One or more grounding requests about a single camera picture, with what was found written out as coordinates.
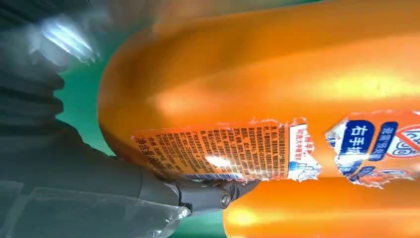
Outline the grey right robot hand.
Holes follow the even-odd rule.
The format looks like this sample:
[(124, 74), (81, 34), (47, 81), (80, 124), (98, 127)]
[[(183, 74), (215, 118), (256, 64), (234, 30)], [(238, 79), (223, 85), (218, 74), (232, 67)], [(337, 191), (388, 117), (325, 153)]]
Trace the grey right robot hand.
[(223, 210), (258, 183), (165, 181), (59, 120), (0, 126), (3, 238), (167, 238), (182, 219)]

